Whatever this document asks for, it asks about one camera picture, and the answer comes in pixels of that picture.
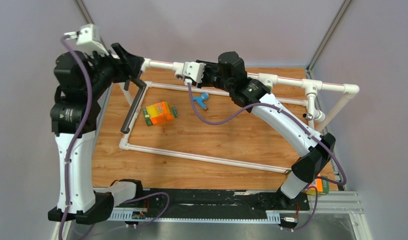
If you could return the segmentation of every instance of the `wooden tabletop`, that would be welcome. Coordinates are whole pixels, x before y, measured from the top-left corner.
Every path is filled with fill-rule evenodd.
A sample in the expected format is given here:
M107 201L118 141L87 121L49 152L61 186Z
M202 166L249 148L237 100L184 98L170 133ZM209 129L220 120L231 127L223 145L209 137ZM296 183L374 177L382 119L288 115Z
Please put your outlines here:
M247 71L305 78L302 68L249 68ZM142 79L183 85L169 70L147 69ZM131 84L133 96L136 91ZM273 93L282 98L305 99L304 90L293 86L276 85ZM147 126L140 114L129 139L131 144L286 168L299 157L282 136L246 111L223 125L207 125L196 117L187 92L159 88L148 90L142 107L162 101L176 107L179 118ZM212 122L221 121L240 109L226 96L210 95L205 104L207 111L197 107L203 117ZM303 106L285 106L303 120ZM92 159L94 186L108 186L116 179L137 179L146 188L276 190L286 179L276 172L121 150L118 147L123 135L120 128L128 110L120 87L115 85ZM334 179L330 164L322 174ZM331 184L330 189L338 188Z

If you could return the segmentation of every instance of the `gray wall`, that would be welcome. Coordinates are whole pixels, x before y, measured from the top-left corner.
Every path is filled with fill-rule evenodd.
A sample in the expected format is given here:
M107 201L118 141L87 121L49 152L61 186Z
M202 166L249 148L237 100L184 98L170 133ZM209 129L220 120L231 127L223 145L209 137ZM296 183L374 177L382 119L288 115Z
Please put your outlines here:
M107 45L159 61L306 66L343 0L85 0Z
M373 238L408 239L408 0L354 1L314 76L361 87L331 124L338 154Z
M70 0L0 1L0 240L53 231L58 154L49 111L64 32L84 24Z

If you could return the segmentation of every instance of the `gray floor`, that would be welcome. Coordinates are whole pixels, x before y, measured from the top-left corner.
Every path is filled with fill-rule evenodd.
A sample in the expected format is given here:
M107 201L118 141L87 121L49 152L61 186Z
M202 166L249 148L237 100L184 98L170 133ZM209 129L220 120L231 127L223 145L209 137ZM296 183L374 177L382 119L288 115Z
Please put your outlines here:
M308 215L301 215L303 224ZM91 234L103 233L123 226L123 222L105 221L98 223ZM67 240L77 240L73 228L84 233L89 226L72 224ZM154 222L144 228L117 229L98 236L87 237L94 240L355 240L354 230L347 214L318 214L303 230L286 232L277 225L244 223L174 223Z

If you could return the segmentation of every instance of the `wood surface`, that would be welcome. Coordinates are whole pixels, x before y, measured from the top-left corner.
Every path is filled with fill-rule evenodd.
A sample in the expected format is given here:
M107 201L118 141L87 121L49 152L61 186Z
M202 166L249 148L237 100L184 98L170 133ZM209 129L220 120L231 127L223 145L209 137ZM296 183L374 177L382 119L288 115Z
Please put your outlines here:
M302 68L249 68L247 71L305 78ZM163 69L147 69L142 79L183 84L174 78L174 72ZM133 96L136 91L131 84ZM282 98L305 99L304 90L293 86L276 85L273 93ZM148 90L142 107L162 101L176 107L179 118L147 126L140 114L129 139L131 144L287 168L299 157L280 134L246 111L223 125L207 125L195 116L187 92L159 88ZM226 96L210 95L205 104L207 111L198 105L197 108L212 122L221 121L240 109ZM302 119L303 106L285 106ZM118 147L122 137L120 128L128 110L120 87L115 85L92 159L94 186L104 187L115 179L127 178L141 180L146 188L276 190L286 179L276 172L121 150ZM330 164L322 174L334 178ZM330 189L338 188L330 184Z

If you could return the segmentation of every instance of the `blue valve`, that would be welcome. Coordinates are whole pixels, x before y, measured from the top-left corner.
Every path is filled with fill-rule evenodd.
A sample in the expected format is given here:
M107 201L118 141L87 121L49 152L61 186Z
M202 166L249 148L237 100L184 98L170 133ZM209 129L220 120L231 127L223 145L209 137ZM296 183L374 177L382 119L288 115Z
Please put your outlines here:
M194 100L195 102L197 102L197 103L201 106L201 108L206 111L206 110L208 110L208 108L207 108L207 106L204 104L204 101L207 100L208 98L209 98L208 93L207 93L207 92L204 92L203 94L201 94L201 96L198 96L198 97L195 96L195 97L193 98L193 100Z

